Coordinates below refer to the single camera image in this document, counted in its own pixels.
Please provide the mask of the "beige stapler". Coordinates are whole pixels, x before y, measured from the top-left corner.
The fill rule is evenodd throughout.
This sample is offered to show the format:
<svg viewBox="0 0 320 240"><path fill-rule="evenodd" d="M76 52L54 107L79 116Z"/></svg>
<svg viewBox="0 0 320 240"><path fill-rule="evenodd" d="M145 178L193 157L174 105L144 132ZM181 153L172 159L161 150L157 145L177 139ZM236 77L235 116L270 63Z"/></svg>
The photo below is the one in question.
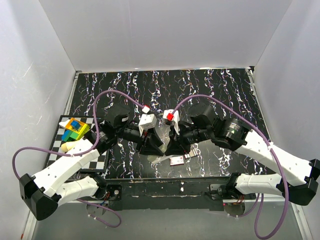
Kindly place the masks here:
<svg viewBox="0 0 320 240"><path fill-rule="evenodd" d="M167 146L166 146L166 145L162 145L162 146L160 147L160 150L161 150L162 153L164 154L165 151L167 150ZM171 158L171 157L173 157L173 155L165 155L165 154L164 154L163 156L149 155L149 156L147 157L147 160L148 160L151 164L156 165L156 164L161 163L162 161L167 160L167 159L169 159L169 158Z"/></svg>

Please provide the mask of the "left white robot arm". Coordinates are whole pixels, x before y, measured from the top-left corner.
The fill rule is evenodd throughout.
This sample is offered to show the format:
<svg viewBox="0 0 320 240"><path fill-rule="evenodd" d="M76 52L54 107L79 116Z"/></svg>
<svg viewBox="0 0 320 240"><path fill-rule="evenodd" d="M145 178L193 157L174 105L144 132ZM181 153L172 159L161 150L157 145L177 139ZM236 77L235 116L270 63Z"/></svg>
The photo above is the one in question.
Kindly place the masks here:
<svg viewBox="0 0 320 240"><path fill-rule="evenodd" d="M92 173L80 180L68 179L82 167L98 159L118 139L136 143L136 151L145 156L163 156L163 142L155 131L156 116L144 107L137 124L130 119L130 108L116 104L104 118L99 118L93 127L77 140L75 145L54 163L34 175L24 174L19 179L20 195L38 221L52 215L59 206L83 197L103 199L108 184L102 176Z"/></svg>

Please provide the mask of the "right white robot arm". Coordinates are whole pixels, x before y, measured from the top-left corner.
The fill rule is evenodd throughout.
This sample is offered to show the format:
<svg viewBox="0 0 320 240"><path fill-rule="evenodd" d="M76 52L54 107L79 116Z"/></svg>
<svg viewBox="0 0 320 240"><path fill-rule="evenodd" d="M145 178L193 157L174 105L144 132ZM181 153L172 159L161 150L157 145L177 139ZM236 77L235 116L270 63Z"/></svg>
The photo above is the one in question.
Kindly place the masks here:
<svg viewBox="0 0 320 240"><path fill-rule="evenodd" d="M285 187L288 187L289 202L307 206L316 195L319 160L301 159L266 144L247 123L236 118L221 119L204 103L192 106L188 116L191 122L180 120L177 111L164 111L163 121L170 125L165 155L187 154L192 144L210 140L214 145L250 157L274 172L269 175L232 173L226 184L211 190L215 198L237 199L258 193L285 196Z"/></svg>

